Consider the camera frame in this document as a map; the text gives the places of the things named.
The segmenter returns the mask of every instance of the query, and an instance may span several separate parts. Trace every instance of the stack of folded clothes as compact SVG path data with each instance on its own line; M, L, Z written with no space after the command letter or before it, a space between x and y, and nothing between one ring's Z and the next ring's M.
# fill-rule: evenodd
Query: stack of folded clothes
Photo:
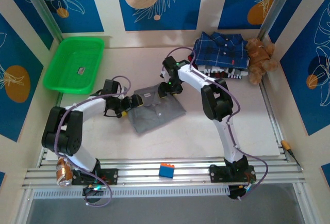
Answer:
M210 77L242 78L248 74L247 43L240 34L214 32L209 36L202 32L194 45L194 66Z

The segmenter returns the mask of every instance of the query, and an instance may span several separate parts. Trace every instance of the metal pole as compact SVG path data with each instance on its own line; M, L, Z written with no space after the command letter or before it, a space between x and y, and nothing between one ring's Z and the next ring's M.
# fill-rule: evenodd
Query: metal pole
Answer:
M53 15L51 14L50 10L48 9L44 0L30 0L37 10L39 16L41 17L42 21L45 23L46 27L48 28L49 32L52 34L55 40L60 43L63 40L62 32L58 27Z
M261 25L259 34L258 34L258 38L260 40L263 40L264 37L268 34L268 32L270 31L270 29L272 28L275 20L277 19L280 11L282 10L285 2L287 0L274 0L272 7L270 8L265 21L263 22L263 24Z

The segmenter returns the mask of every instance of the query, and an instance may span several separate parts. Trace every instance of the folded clothes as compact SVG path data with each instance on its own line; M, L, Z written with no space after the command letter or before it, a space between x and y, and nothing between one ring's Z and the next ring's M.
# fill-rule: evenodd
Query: folded clothes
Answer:
M214 32L211 36L202 32L196 40L195 64L221 68L247 69L249 57L245 41L240 34L225 35Z
M128 118L137 133L144 133L161 126L186 113L180 102L172 95L160 98L158 87L151 86L134 91L142 97L143 106L128 111Z

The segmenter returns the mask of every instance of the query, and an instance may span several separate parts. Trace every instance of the blue plaid shirt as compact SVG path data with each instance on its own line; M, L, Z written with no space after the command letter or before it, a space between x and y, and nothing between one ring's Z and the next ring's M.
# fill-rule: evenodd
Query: blue plaid shirt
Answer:
M249 57L245 50L247 43L240 34L225 35L214 32L209 36L202 32L194 45L195 64L246 69L249 65Z

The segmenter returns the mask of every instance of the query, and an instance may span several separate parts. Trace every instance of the orange circle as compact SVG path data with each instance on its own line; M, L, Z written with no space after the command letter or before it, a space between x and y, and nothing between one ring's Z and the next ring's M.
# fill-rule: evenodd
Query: orange circle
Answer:
M258 4L255 4L247 14L247 21L253 25L262 24L273 4L273 1L274 0L264 0Z
M309 89L315 89L318 85L318 78L314 75L311 74L309 77L307 77L307 86Z
M58 8L56 10L57 15L59 15L61 18L66 19L69 16L69 12L68 10L64 9L64 8Z
M24 103L30 93L30 77L25 68L11 66L5 74L5 89L8 97L16 103Z

